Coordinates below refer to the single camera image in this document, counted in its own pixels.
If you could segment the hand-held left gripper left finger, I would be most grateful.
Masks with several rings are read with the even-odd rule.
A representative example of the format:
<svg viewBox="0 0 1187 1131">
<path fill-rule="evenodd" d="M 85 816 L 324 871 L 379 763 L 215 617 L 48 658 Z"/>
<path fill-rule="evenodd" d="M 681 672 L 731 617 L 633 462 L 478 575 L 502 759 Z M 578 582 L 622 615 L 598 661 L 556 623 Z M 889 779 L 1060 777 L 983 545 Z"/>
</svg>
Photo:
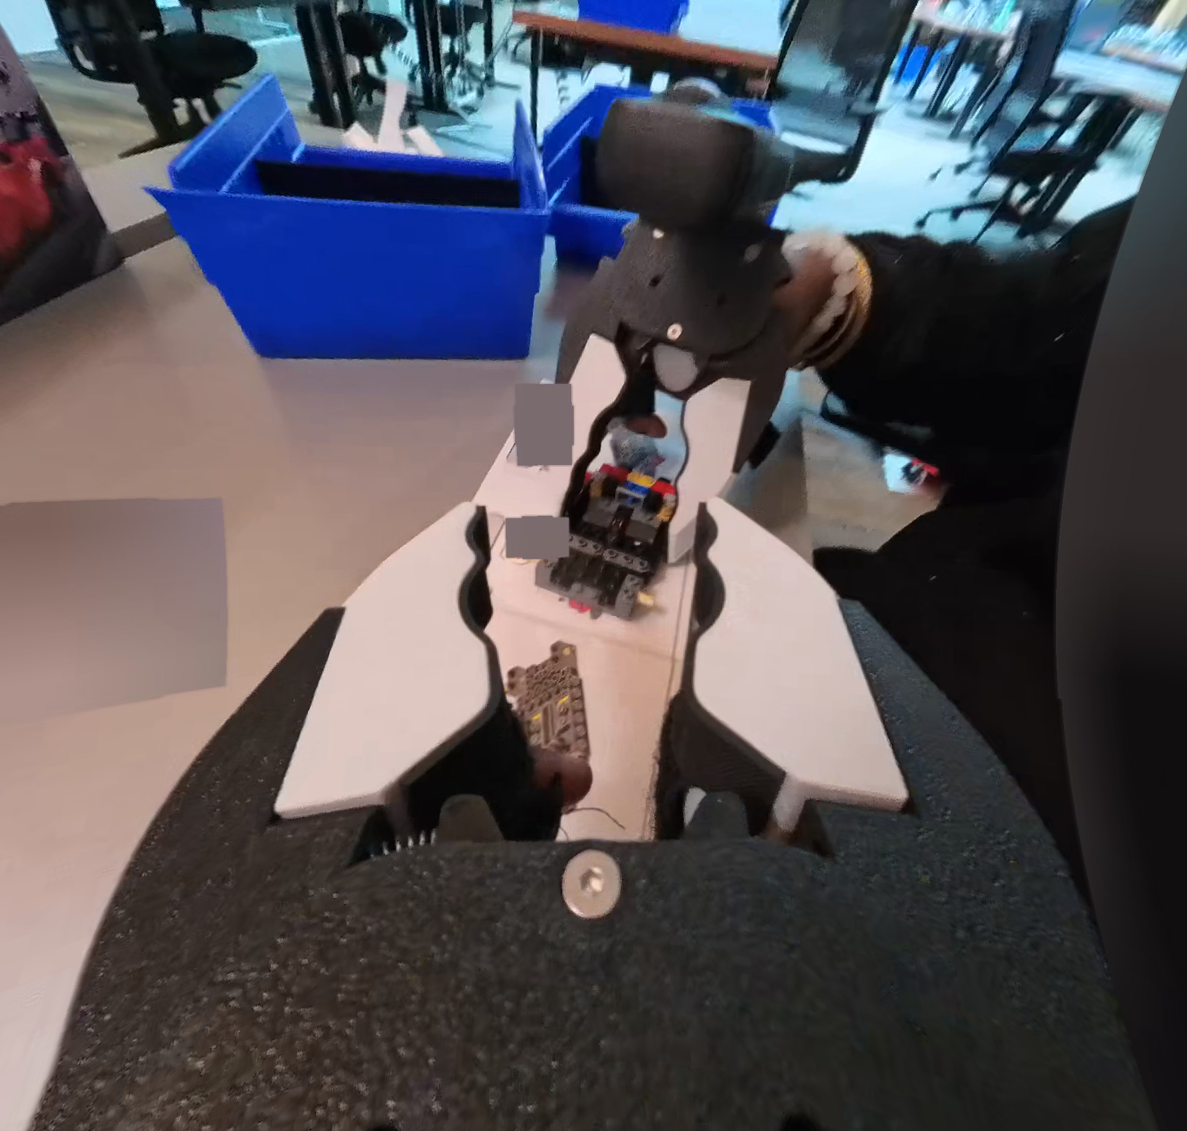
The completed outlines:
<svg viewBox="0 0 1187 1131">
<path fill-rule="evenodd" d="M 348 599 L 274 816 L 386 812 L 401 836 L 436 833 L 455 796 L 497 777 L 508 704 L 486 569 L 486 509 L 456 505 Z"/>
</svg>

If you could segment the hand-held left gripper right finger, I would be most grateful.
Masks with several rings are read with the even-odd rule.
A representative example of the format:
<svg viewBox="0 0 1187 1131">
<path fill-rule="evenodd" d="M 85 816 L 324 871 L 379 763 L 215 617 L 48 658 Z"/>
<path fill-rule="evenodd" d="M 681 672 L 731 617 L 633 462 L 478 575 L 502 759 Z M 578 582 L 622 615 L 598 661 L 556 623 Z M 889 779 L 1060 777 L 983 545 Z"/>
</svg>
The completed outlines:
<svg viewBox="0 0 1187 1131">
<path fill-rule="evenodd" d="M 679 779 L 731 794 L 749 833 L 810 805 L 904 812 L 909 790 L 839 599 L 723 499 L 697 509 L 679 685 Z"/>
</svg>

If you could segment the black lego car model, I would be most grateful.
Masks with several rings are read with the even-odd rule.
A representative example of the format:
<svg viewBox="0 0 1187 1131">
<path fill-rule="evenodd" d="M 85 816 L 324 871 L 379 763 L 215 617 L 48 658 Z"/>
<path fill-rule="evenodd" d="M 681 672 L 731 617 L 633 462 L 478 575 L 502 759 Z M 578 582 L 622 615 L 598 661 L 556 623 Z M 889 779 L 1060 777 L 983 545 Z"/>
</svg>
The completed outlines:
<svg viewBox="0 0 1187 1131">
<path fill-rule="evenodd" d="M 675 507 L 677 490 L 666 479 L 615 464 L 587 470 L 565 503 L 567 551 L 537 562 L 536 588 L 594 619 L 635 619 L 650 608 L 666 564 Z"/>
</svg>

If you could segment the white lego instruction booklet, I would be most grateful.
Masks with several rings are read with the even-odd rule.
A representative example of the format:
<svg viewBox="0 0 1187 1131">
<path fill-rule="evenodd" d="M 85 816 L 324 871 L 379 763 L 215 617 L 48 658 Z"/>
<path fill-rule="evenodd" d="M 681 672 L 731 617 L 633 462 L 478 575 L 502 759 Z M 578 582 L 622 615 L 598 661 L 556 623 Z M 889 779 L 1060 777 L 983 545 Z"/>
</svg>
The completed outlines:
<svg viewBox="0 0 1187 1131">
<path fill-rule="evenodd" d="M 539 588 L 534 564 L 506 556 L 508 518 L 552 514 L 565 468 L 521 468 L 508 435 L 486 472 L 475 503 L 488 514 L 493 599 L 488 634 L 504 671 L 543 661 L 565 641 L 576 650 L 589 730 L 593 787 L 559 824 L 570 842 L 653 838 L 653 785 L 661 724 L 675 693 L 690 615 L 690 562 L 664 569 L 651 584 L 653 604 L 629 621 L 594 619 Z"/>
</svg>

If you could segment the person's right forearm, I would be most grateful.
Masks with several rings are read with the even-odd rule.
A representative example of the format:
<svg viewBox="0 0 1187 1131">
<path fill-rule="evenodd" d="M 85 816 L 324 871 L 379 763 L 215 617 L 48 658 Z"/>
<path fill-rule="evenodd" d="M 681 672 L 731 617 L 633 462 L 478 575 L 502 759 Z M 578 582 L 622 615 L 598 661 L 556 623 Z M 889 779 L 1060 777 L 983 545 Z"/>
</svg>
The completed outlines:
<svg viewBox="0 0 1187 1131">
<path fill-rule="evenodd" d="M 828 394 L 861 422 L 926 431 L 926 461 L 957 499 L 1056 494 L 1134 206 L 1115 203 L 1032 251 L 852 234 L 870 308 L 821 370 Z"/>
</svg>

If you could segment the dark printed lego box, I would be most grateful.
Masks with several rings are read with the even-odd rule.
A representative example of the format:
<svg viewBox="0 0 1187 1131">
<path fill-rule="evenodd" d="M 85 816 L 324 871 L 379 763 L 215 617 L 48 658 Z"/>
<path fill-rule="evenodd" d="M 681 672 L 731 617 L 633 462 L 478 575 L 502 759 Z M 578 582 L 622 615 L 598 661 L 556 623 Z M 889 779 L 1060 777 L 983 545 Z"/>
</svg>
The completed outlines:
<svg viewBox="0 0 1187 1131">
<path fill-rule="evenodd" d="M 2 33 L 2 324 L 114 271 L 116 238 Z"/>
</svg>

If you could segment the person's left hand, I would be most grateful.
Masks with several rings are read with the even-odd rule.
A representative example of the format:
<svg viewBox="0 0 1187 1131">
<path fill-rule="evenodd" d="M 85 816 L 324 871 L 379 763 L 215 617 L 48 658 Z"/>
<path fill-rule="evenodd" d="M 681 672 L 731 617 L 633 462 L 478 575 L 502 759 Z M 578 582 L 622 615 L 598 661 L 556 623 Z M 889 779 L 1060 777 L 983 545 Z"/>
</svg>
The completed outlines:
<svg viewBox="0 0 1187 1131">
<path fill-rule="evenodd" d="M 534 750 L 534 787 L 545 792 L 561 812 L 574 811 L 593 787 L 589 759 L 556 750 Z"/>
</svg>

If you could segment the small blue plastic bin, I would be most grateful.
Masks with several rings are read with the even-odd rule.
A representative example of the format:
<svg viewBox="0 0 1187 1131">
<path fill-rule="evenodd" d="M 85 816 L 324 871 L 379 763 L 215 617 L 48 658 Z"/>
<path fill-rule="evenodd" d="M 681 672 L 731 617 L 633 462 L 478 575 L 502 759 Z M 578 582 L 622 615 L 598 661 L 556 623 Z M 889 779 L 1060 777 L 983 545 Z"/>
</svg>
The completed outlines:
<svg viewBox="0 0 1187 1131">
<path fill-rule="evenodd" d="M 771 284 L 786 264 L 769 217 L 788 192 L 793 149 L 769 105 L 705 81 L 664 96 L 594 87 L 543 140 L 558 262 L 602 267 L 640 287 L 708 293 Z"/>
</svg>

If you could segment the short wooden table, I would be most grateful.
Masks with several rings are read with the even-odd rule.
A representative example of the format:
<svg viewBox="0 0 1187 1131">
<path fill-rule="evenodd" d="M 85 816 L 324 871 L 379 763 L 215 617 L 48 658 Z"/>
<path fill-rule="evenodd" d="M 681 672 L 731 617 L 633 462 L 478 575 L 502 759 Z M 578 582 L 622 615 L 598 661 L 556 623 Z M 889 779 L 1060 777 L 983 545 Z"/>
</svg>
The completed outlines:
<svg viewBox="0 0 1187 1131">
<path fill-rule="evenodd" d="M 574 17 L 559 2 L 530 2 L 512 13 L 512 24 L 524 28 L 530 41 L 528 118 L 534 138 L 541 136 L 541 70 L 543 41 L 570 44 L 582 54 L 626 61 L 628 68 L 644 70 L 710 68 L 738 70 L 749 77 L 769 77 L 778 68 L 778 54 L 749 52 L 725 42 L 688 39 L 681 33 L 659 33 L 629 26 L 604 24 Z"/>
</svg>

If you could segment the person's legs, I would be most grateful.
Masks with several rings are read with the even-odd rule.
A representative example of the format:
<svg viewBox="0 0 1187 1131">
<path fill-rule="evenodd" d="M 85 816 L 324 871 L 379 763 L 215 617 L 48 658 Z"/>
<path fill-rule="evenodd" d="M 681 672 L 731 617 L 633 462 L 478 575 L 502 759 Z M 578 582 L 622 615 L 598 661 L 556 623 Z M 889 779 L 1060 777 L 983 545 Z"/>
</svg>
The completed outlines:
<svg viewBox="0 0 1187 1131">
<path fill-rule="evenodd" d="M 858 287 L 819 374 L 869 317 L 870 271 L 848 238 Z M 1183 442 L 1174 361 L 1126 337 L 1086 370 L 1172 372 Z M 1110 475 L 1128 442 L 1128 418 L 1104 433 L 1077 405 L 1056 494 L 966 501 L 948 485 L 878 551 L 824 549 L 815 566 L 950 696 L 1043 820 L 1102 927 L 1156 1120 L 1183 1129 L 1185 520 L 1170 490 L 1185 450 L 1154 442 Z"/>
</svg>

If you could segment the black mesh office chair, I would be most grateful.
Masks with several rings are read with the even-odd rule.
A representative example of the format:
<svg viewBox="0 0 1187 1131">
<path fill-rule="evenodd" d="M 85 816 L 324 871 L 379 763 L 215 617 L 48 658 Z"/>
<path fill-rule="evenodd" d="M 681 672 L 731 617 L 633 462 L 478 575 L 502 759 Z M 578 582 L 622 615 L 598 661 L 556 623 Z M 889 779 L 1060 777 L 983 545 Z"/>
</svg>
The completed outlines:
<svg viewBox="0 0 1187 1131">
<path fill-rule="evenodd" d="M 793 149 L 791 190 L 852 179 L 918 2 L 784 0 L 766 101 L 778 140 Z"/>
</svg>

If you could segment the large blue plastic bin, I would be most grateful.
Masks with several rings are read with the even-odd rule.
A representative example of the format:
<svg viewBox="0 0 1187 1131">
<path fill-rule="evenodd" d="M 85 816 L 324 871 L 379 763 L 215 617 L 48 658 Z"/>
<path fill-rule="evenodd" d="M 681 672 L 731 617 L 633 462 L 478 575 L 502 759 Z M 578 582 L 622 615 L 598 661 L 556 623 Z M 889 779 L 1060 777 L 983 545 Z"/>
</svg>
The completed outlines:
<svg viewBox="0 0 1187 1131">
<path fill-rule="evenodd" d="M 328 147 L 267 76 L 145 192 L 261 357 L 521 361 L 550 205 L 513 112 L 506 160 Z"/>
</svg>

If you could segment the black stool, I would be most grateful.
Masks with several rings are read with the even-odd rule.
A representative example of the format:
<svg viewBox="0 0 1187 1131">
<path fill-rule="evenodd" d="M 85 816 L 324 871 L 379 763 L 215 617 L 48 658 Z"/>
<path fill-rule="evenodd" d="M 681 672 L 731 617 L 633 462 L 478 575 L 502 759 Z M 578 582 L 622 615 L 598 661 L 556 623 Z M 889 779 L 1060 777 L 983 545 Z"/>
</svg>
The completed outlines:
<svg viewBox="0 0 1187 1131">
<path fill-rule="evenodd" d="M 397 17 L 370 11 L 340 11 L 337 22 L 344 54 L 357 66 L 350 77 L 351 101 L 372 105 L 374 96 L 386 89 L 385 55 L 407 39 L 409 26 Z"/>
</svg>

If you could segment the black swivel chair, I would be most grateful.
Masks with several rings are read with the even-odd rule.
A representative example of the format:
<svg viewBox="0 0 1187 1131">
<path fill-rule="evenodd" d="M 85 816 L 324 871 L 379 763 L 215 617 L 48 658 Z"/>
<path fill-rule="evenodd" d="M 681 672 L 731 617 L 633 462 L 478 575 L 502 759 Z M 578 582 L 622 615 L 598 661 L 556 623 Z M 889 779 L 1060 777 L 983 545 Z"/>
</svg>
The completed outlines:
<svg viewBox="0 0 1187 1131">
<path fill-rule="evenodd" d="M 979 173 L 977 195 L 926 210 L 916 232 L 935 217 L 966 214 L 985 216 L 975 238 L 996 225 L 1014 229 L 1016 238 L 1049 232 L 1135 116 L 1126 92 L 1056 74 L 1075 6 L 1025 0 L 1012 48 L 972 116 L 968 159 L 953 168 Z"/>
</svg>

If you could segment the cluttered table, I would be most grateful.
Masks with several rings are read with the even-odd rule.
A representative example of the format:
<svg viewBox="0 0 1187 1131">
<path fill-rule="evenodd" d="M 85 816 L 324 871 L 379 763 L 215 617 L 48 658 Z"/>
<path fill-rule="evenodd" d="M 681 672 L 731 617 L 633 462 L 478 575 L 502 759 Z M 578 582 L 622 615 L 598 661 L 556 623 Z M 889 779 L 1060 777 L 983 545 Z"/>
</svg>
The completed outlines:
<svg viewBox="0 0 1187 1131">
<path fill-rule="evenodd" d="M 931 100 L 926 107 L 926 116 L 942 116 L 966 57 L 981 44 L 990 46 L 992 70 L 997 74 L 1008 66 L 1008 55 L 1020 37 L 1021 28 L 1016 24 L 994 30 L 944 13 L 942 0 L 922 0 L 913 11 L 894 79 L 905 79 L 907 63 L 915 48 L 924 46 L 926 59 L 907 92 L 907 98 L 913 98 L 918 87 L 927 81 L 931 57 L 946 55 L 948 65 L 933 76 Z M 1084 92 L 1115 94 L 1139 112 L 1165 114 L 1183 76 L 1185 59 L 1181 57 L 1165 57 L 1128 44 L 1108 44 L 1093 55 L 1062 52 L 1053 59 L 1049 81 L 1060 81 Z"/>
</svg>

